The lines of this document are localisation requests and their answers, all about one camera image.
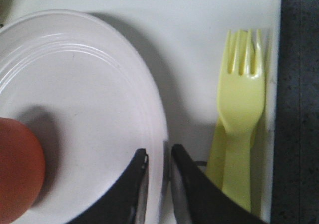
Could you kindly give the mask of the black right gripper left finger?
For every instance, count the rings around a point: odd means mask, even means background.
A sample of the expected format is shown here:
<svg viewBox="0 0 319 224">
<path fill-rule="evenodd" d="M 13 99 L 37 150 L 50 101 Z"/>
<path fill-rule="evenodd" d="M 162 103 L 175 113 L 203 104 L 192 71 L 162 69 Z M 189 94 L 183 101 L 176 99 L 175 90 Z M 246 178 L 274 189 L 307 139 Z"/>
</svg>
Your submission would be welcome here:
<svg viewBox="0 0 319 224">
<path fill-rule="evenodd" d="M 148 155 L 137 149 L 112 187 L 70 224 L 143 224 L 148 199 Z"/>
</svg>

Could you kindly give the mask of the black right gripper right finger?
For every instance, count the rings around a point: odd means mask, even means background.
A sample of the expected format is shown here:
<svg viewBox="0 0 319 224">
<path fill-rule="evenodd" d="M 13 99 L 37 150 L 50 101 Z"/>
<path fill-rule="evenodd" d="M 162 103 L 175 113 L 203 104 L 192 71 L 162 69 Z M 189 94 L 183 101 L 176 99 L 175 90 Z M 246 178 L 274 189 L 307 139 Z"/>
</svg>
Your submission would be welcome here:
<svg viewBox="0 0 319 224">
<path fill-rule="evenodd" d="M 264 223 L 223 194 L 181 144 L 171 149 L 171 195 L 178 224 Z"/>
</svg>

